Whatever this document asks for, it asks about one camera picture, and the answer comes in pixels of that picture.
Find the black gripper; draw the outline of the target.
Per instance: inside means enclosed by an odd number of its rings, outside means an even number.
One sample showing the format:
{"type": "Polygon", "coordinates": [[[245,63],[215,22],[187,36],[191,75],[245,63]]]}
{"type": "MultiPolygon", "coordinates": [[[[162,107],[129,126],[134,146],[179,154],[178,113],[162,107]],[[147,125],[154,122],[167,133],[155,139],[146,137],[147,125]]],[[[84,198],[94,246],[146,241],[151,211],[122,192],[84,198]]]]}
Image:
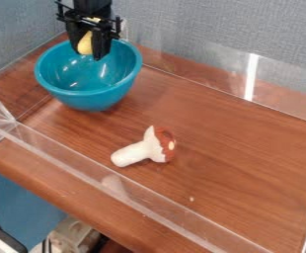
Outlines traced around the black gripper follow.
{"type": "Polygon", "coordinates": [[[92,56],[95,60],[101,60],[110,53],[111,38],[118,39],[122,32],[123,20],[113,12],[113,0],[54,0],[54,3],[56,18],[64,22],[70,43],[76,53],[79,53],[76,49],[79,28],[94,26],[92,56]]]}

